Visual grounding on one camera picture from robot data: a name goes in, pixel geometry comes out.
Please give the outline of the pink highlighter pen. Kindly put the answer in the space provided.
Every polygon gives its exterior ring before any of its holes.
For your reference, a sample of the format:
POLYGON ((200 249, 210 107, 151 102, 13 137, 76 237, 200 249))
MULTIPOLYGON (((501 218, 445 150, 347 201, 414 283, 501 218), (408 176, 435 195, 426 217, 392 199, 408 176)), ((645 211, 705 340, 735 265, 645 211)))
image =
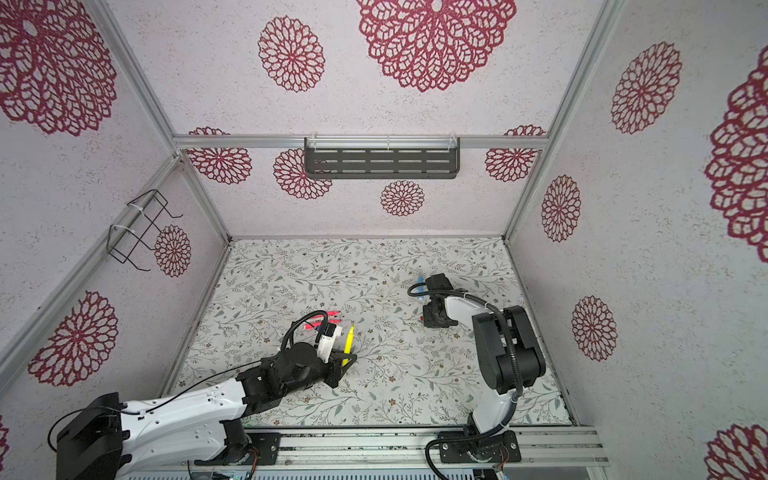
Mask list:
POLYGON ((312 319, 312 320, 315 320, 315 319, 318 319, 318 320, 322 320, 322 319, 323 319, 323 318, 325 318, 326 316, 327 316, 329 319, 331 319, 331 318, 336 318, 336 317, 338 317, 338 316, 340 315, 340 313, 341 313, 340 311, 333 311, 333 310, 332 310, 332 311, 327 311, 325 314, 317 314, 317 315, 314 315, 313 317, 311 317, 311 319, 312 319))
MULTIPOLYGON (((339 324, 340 322, 341 322, 341 320, 338 320, 338 319, 330 319, 330 320, 328 320, 327 323, 339 324)), ((317 330, 322 325, 322 323, 323 323, 322 321, 314 322, 314 323, 309 323, 309 324, 306 324, 304 326, 304 328, 305 328, 305 330, 317 330)))

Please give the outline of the yellow highlighter pen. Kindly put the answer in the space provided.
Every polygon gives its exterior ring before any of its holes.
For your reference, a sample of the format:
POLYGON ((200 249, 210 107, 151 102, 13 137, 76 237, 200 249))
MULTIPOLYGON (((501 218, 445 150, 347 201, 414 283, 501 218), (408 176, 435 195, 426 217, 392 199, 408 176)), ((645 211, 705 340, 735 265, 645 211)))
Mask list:
POLYGON ((354 342, 354 326, 351 326, 345 341, 345 346, 344 346, 345 358, 343 359, 342 366, 347 366, 351 361, 353 342, 354 342))

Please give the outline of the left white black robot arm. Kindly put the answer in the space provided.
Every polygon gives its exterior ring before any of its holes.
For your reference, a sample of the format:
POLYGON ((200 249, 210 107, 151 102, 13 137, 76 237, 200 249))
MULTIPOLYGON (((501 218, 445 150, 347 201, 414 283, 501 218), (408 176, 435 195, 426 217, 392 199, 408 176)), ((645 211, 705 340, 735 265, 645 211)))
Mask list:
POLYGON ((51 427, 55 476, 118 479, 175 462, 240 462, 253 450, 243 418, 271 410, 317 382, 337 387, 356 360, 353 353, 319 354, 299 342, 223 382, 175 396, 123 402, 116 392, 101 395, 51 427))

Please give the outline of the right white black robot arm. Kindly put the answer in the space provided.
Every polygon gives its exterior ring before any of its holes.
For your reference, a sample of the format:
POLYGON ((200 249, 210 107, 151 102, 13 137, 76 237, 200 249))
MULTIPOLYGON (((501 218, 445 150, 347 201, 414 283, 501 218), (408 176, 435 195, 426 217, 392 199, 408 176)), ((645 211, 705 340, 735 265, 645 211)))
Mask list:
POLYGON ((443 431, 425 446, 428 466, 438 476, 432 452, 443 464, 495 463, 501 473, 522 460, 516 434, 509 428, 525 390, 546 373, 542 348, 526 310, 499 308, 453 287, 444 274, 410 286, 410 297, 426 297, 422 321, 427 328, 463 326, 473 334, 478 368, 487 390, 460 431, 443 431))

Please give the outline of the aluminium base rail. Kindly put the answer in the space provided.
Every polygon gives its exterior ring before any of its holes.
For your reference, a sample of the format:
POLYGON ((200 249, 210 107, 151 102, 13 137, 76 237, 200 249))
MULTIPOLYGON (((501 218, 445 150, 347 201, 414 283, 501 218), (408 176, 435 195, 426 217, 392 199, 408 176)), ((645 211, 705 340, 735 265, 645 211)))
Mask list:
POLYGON ((452 442, 460 427, 250 428, 259 451, 258 470, 427 468, 426 445, 435 466, 481 469, 608 467, 593 427, 511 426, 491 439, 452 442))

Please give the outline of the dark metal wall shelf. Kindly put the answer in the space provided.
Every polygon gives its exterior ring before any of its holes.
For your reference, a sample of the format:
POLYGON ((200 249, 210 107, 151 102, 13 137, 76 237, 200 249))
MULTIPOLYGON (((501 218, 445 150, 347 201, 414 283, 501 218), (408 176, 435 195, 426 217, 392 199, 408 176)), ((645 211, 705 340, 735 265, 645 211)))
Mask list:
POLYGON ((460 171, 460 140, 304 139, 304 169, 313 180, 450 180, 460 171))

